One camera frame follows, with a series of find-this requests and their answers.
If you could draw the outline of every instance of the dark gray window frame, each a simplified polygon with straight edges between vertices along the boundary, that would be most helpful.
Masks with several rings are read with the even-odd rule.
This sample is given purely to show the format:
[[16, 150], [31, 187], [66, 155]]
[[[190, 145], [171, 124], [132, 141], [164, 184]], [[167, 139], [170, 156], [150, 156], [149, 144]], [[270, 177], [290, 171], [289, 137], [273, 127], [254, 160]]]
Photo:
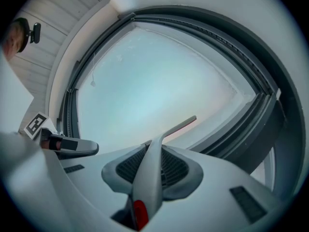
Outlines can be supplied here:
[[[181, 22], [177, 22], [175, 17], [180, 18]], [[76, 96], [75, 87], [84, 71], [83, 68], [92, 60], [93, 53], [97, 53], [110, 38], [131, 21], [158, 23], [185, 31], [194, 37], [206, 37], [213, 47], [224, 51], [233, 59], [240, 59], [247, 65], [242, 71], [245, 72], [244, 76], [248, 81], [253, 83], [254, 90], [258, 90], [259, 99], [253, 102], [247, 114], [239, 118], [232, 128], [220, 131], [224, 136], [198, 151], [230, 160], [250, 173], [274, 147], [276, 179], [273, 191], [282, 199], [289, 197], [296, 187], [304, 154], [304, 118], [297, 91], [288, 74], [284, 72], [280, 60], [264, 42], [242, 25], [214, 12], [186, 6], [159, 6], [119, 16], [119, 20], [96, 40], [81, 59], [64, 99], [63, 125], [69, 119], [70, 131], [78, 127], [78, 117], [68, 116], [65, 111], [68, 111], [68, 104], [76, 107], [76, 104], [69, 100], [73, 99], [74, 94]], [[226, 47], [227, 41], [224, 37], [211, 30], [205, 31], [205, 25], [224, 32], [224, 35], [228, 35], [243, 47], [240, 51], [238, 47]], [[248, 68], [251, 58], [255, 63], [259, 63], [258, 66]], [[77, 112], [77, 109], [70, 107], [70, 113], [72, 111]], [[287, 165], [290, 166], [289, 173], [285, 167]]]

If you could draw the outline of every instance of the white wooden paneling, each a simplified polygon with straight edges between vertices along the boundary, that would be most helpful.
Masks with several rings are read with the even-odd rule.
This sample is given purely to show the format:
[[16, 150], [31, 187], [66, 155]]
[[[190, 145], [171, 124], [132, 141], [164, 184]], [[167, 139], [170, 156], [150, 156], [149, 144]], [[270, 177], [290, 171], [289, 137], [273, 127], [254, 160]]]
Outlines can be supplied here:
[[30, 29], [41, 24], [38, 44], [28, 44], [10, 64], [34, 96], [20, 129], [38, 113], [45, 112], [47, 83], [54, 61], [67, 35], [79, 20], [101, 0], [28, 0], [16, 17], [28, 20]]

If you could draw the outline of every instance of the ceiling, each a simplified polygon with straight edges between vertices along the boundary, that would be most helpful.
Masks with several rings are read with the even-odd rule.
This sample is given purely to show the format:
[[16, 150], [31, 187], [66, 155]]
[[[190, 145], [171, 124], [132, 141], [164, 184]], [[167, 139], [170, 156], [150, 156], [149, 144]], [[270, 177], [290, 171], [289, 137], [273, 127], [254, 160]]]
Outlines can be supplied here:
[[16, 17], [28, 20], [30, 28], [41, 23], [38, 44], [28, 44], [11, 61], [11, 67], [34, 96], [20, 126], [20, 132], [38, 113], [45, 113], [45, 97], [54, 62], [73, 27], [102, 0], [29, 0]]

